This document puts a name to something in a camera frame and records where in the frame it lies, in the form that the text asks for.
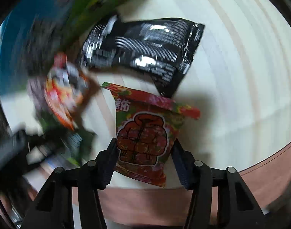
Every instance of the red floral packet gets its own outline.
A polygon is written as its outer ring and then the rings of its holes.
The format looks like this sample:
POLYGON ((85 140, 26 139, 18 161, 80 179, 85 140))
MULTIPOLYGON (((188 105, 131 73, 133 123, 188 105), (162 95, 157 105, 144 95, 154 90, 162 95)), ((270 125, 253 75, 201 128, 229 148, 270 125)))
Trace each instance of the red floral packet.
POLYGON ((198 119, 200 111, 144 91, 104 83, 116 101, 116 142, 119 158, 115 171, 164 187, 163 165, 184 123, 198 119))

